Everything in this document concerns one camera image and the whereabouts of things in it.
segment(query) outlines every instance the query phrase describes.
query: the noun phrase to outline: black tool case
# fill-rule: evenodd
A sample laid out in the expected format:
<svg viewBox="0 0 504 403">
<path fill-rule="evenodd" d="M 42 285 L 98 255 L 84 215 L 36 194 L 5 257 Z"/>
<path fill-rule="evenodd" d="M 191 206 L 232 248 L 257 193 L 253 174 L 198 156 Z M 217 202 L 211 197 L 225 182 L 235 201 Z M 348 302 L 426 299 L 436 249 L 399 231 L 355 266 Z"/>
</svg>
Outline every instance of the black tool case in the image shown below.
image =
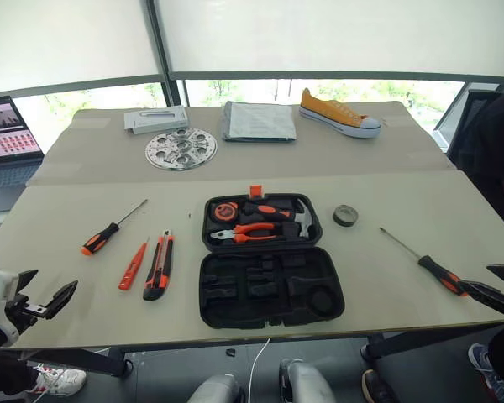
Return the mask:
<svg viewBox="0 0 504 403">
<path fill-rule="evenodd" d="M 244 214 L 245 203 L 267 205 L 302 213 L 298 201 L 312 216 L 308 238 L 299 237 L 300 224 L 278 222 L 274 230 L 255 230 L 252 237 L 273 233 L 283 238 L 235 243 L 215 239 L 211 233 L 232 230 L 235 225 L 272 222 L 257 212 Z M 239 215 L 233 222 L 218 222 L 214 209 L 235 203 Z M 330 256 L 313 246 L 322 235 L 312 203 L 293 193 L 272 193 L 251 199 L 249 195 L 215 197 L 205 206 L 202 240 L 212 251 L 200 269 L 200 312 L 210 327 L 241 329 L 303 325 L 327 321 L 342 314 L 344 295 Z"/>
</svg>

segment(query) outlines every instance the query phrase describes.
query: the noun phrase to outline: window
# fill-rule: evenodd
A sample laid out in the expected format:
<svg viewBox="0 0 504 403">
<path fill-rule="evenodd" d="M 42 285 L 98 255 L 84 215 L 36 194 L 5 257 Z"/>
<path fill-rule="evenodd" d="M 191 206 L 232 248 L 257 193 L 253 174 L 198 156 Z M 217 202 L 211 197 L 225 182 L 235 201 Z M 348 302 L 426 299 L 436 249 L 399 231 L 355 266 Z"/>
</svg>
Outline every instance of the window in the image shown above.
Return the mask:
<svg viewBox="0 0 504 403">
<path fill-rule="evenodd" d="M 428 133 L 463 86 L 457 81 L 407 80 L 194 80 L 186 81 L 191 107 L 226 101 L 297 104 L 304 88 L 341 102 L 400 101 Z"/>
<path fill-rule="evenodd" d="M 45 153 L 69 126 L 79 109 L 166 106 L 162 86 L 158 82 L 57 92 L 15 98 L 14 102 Z"/>
</svg>

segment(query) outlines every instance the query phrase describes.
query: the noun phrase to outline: hammer head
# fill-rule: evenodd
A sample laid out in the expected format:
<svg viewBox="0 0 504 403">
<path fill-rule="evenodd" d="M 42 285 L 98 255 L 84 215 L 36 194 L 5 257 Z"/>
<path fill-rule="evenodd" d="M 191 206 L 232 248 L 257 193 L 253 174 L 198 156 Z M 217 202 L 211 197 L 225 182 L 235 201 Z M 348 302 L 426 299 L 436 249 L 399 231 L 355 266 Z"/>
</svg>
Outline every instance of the hammer head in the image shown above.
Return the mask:
<svg viewBox="0 0 504 403">
<path fill-rule="evenodd" d="M 299 199 L 299 204 L 302 206 L 303 213 L 295 214 L 295 222 L 301 224 L 301 232 L 299 233 L 299 237 L 309 238 L 308 237 L 308 229 L 312 225 L 312 214 L 310 214 L 310 210 L 308 207 Z"/>
</svg>

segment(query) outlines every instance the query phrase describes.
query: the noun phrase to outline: floor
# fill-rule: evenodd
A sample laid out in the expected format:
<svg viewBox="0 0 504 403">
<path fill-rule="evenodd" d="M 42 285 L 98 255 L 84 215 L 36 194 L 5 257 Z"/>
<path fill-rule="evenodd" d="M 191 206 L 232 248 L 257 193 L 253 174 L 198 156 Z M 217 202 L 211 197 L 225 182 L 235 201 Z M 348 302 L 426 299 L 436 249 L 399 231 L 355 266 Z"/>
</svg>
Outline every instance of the floor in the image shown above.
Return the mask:
<svg viewBox="0 0 504 403">
<path fill-rule="evenodd" d="M 480 376 L 467 359 L 472 343 L 486 343 L 496 330 L 395 354 L 376 363 L 401 403 L 490 403 Z M 365 403 L 360 376 L 368 368 L 360 357 L 363 338 L 272 343 L 255 367 L 252 402 L 277 403 L 278 365 L 283 358 L 314 364 L 333 388 L 340 403 Z M 68 399 L 44 396 L 39 402 L 186 403 L 194 390 L 213 374 L 234 374 L 247 387 L 255 355 L 262 345 L 192 348 L 131 353 L 134 371 L 127 379 L 89 374 L 86 386 Z"/>
</svg>

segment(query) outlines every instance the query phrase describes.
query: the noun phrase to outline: beige tabletop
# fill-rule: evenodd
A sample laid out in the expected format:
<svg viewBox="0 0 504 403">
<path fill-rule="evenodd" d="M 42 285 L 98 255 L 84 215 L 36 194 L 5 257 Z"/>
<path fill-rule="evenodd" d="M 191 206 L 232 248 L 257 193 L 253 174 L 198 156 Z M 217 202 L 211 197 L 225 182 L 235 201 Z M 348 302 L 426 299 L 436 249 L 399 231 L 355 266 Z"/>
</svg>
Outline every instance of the beige tabletop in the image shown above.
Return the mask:
<svg viewBox="0 0 504 403">
<path fill-rule="evenodd" d="M 202 321 L 198 274 L 208 255 L 201 240 L 204 204 L 213 196 L 245 193 L 250 183 L 263 184 L 266 192 L 310 197 L 323 226 L 318 247 L 332 257 L 344 292 L 342 316 L 257 330 L 213 329 Z M 123 223 L 105 248 L 89 258 L 81 254 L 80 246 L 90 235 L 146 197 L 149 202 Z M 340 203 L 358 210 L 354 227 L 333 222 L 333 210 Z M 459 277 L 504 292 L 504 282 L 485 268 L 504 264 L 504 223 L 458 171 L 31 186 L 0 227 L 0 269 L 39 270 L 25 289 L 32 302 L 47 302 L 71 280 L 79 280 L 79 285 L 57 317 L 39 321 L 15 347 L 335 336 L 504 320 L 469 297 L 446 291 L 410 254 L 381 234 L 380 226 L 422 254 L 431 254 Z M 144 301 L 154 239 L 164 228 L 176 235 L 171 282 L 158 301 Z M 120 291 L 126 265 L 148 236 L 146 259 L 132 289 Z"/>
<path fill-rule="evenodd" d="M 130 110 L 81 110 L 49 150 L 30 185 L 212 181 L 454 169 L 400 102 L 362 102 L 351 107 L 381 120 L 378 138 L 344 136 L 326 124 L 301 117 L 298 106 L 294 106 L 296 142 L 228 143 L 221 140 L 220 107 L 188 108 L 191 126 L 214 135 L 218 152 L 201 168 L 184 172 L 155 169 L 147 161 L 145 145 L 154 134 L 126 132 L 123 114 Z"/>
</svg>

